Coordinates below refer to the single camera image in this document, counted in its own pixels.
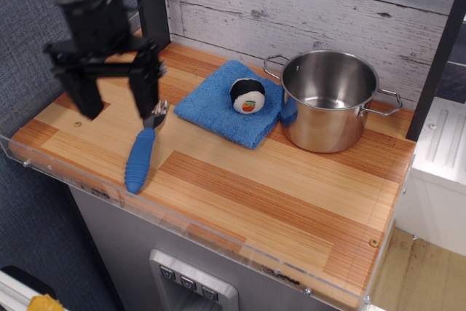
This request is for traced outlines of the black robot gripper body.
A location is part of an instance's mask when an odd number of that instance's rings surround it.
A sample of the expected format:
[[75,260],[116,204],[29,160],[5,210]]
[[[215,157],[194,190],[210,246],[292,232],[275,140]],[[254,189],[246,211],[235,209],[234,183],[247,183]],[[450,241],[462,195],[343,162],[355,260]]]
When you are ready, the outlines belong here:
[[[55,0],[65,15],[72,37],[48,44],[55,65],[54,74],[69,81],[90,82],[100,76],[127,76],[134,72],[144,81],[157,81],[165,68],[150,39],[130,33],[123,0]],[[136,51],[138,56],[127,70],[110,68],[97,59],[115,53]]]

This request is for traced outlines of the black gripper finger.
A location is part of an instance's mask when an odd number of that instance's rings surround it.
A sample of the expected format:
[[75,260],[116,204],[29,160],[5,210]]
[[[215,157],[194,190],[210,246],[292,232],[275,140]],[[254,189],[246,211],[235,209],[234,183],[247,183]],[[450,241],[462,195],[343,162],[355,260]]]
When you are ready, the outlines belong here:
[[94,79],[79,72],[65,71],[60,73],[60,81],[81,114],[95,119],[102,112],[104,105]]
[[130,89],[140,117],[150,116],[159,101],[159,68],[132,68],[129,73]]

